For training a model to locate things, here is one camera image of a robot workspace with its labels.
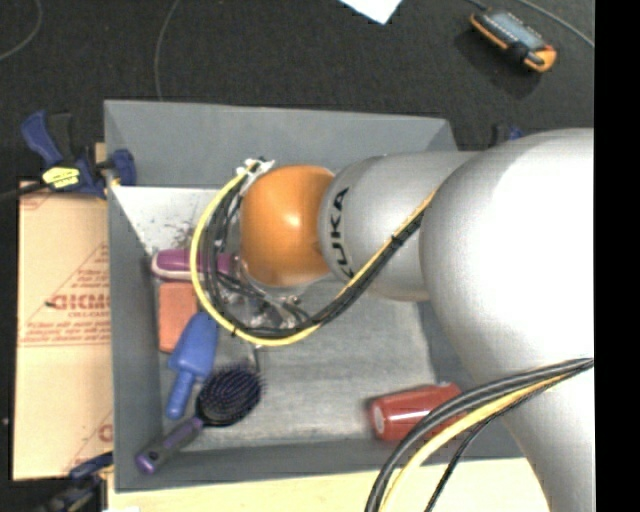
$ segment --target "red cylinder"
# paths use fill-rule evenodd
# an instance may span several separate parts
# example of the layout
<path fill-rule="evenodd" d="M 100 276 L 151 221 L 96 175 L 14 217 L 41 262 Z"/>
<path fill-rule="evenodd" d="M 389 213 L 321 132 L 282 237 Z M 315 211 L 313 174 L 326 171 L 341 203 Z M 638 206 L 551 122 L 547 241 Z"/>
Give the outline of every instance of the red cylinder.
<path fill-rule="evenodd" d="M 404 438 L 433 409 L 460 393 L 456 384 L 446 382 L 383 396 L 369 406 L 369 420 L 377 437 L 385 441 L 397 441 Z M 448 420 L 427 435 L 442 431 L 458 419 Z"/>

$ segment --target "hairbrush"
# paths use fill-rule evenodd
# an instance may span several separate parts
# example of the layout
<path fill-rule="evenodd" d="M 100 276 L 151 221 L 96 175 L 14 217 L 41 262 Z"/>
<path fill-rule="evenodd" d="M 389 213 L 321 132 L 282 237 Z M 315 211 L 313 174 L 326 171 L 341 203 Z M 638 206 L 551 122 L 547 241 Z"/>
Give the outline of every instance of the hairbrush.
<path fill-rule="evenodd" d="M 154 474 L 204 427 L 226 427 L 243 419 L 260 401 L 262 390 L 263 381 L 255 359 L 215 370 L 202 384 L 194 416 L 138 452 L 136 466 L 143 473 Z"/>

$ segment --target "white paper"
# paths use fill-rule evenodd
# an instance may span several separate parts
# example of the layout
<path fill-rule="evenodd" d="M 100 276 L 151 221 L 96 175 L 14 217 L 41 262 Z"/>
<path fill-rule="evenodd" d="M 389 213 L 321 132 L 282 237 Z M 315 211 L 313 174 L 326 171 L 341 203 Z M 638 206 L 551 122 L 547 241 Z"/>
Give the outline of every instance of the white paper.
<path fill-rule="evenodd" d="M 402 0 L 342 0 L 359 13 L 378 23 L 385 24 Z"/>

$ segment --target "yellow cable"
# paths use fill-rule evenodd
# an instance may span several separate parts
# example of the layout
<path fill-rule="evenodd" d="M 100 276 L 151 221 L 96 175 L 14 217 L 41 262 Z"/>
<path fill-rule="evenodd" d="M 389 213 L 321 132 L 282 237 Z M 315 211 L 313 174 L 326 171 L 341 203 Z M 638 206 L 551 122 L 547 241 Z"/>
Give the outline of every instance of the yellow cable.
<path fill-rule="evenodd" d="M 487 419 L 494 413 L 500 412 L 517 400 L 533 393 L 534 391 L 551 384 L 559 379 L 565 377 L 565 374 L 556 377 L 545 379 L 536 384 L 531 384 L 525 388 L 513 391 L 508 395 L 500 397 L 482 407 L 475 409 L 466 416 L 463 416 L 453 425 L 447 427 L 442 432 L 431 438 L 416 454 L 411 457 L 407 465 L 398 473 L 398 476 L 393 481 L 393 484 L 389 488 L 389 491 L 384 496 L 382 504 L 380 506 L 380 512 L 388 512 L 397 496 L 400 493 L 400 489 L 406 484 L 408 478 L 418 469 L 436 450 L 457 436 L 461 432 L 464 432 L 468 428 L 480 423 Z"/>
<path fill-rule="evenodd" d="M 220 191 L 214 196 L 213 200 L 207 205 L 204 212 L 200 216 L 198 220 L 198 224 L 193 232 L 193 239 L 191 241 L 191 251 L 189 254 L 189 269 L 191 273 L 191 282 L 193 283 L 193 288 L 196 292 L 196 296 L 200 301 L 200 304 L 204 307 L 204 309 L 218 322 L 219 325 L 227 329 L 228 331 L 234 333 L 240 338 L 249 341 L 250 343 L 254 343 L 256 345 L 265 345 L 268 347 L 279 347 L 284 345 L 290 345 L 297 341 L 300 341 L 311 333 L 317 331 L 322 324 L 312 325 L 307 327 L 306 329 L 301 329 L 296 334 L 288 336 L 286 338 L 280 339 L 271 339 L 271 338 L 260 338 L 258 336 L 253 336 L 241 329 L 238 329 L 231 322 L 229 322 L 224 316 L 214 307 L 209 298 L 207 297 L 202 284 L 200 283 L 200 279 L 198 276 L 198 252 L 200 246 L 200 238 L 202 237 L 202 233 L 207 227 L 207 223 L 211 216 L 216 211 L 218 205 L 222 202 L 222 200 L 226 197 L 229 191 L 235 187 L 247 174 L 247 170 L 238 174 L 235 178 L 229 181 Z M 429 203 L 435 196 L 436 191 L 434 190 L 429 196 L 418 206 L 411 215 L 405 220 L 405 222 L 393 233 L 393 236 L 389 238 L 383 246 L 365 263 L 362 268 L 351 278 L 351 280 L 338 292 L 336 295 L 336 299 L 341 297 L 352 285 L 358 282 L 360 277 L 371 267 L 376 258 L 387 249 L 391 243 L 393 242 L 393 237 L 398 236 L 409 224 L 411 224 L 415 219 L 429 206 Z"/>

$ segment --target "black carpet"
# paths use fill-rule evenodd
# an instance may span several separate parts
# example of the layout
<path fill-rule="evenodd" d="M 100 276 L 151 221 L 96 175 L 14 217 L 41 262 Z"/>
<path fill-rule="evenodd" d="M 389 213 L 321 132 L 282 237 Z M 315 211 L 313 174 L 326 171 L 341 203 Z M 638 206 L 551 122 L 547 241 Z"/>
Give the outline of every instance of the black carpet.
<path fill-rule="evenodd" d="M 159 79 L 158 36 L 167 13 Z M 37 176 L 21 138 L 32 112 L 69 111 L 77 145 L 103 138 L 113 98 L 260 105 L 442 117 L 460 149 L 481 150 L 492 126 L 524 133 L 594 125 L 594 51 L 514 0 L 496 0 L 558 50 L 539 75 L 470 30 L 463 0 L 404 0 L 384 26 L 337 0 L 34 0 L 0 2 L 0 192 Z M 589 38 L 593 0 L 540 0 Z M 0 205 L 0 416 L 11 418 L 16 317 L 16 213 Z M 10 482 L 10 421 L 0 426 L 0 512 L 41 502 L 64 482 Z"/>

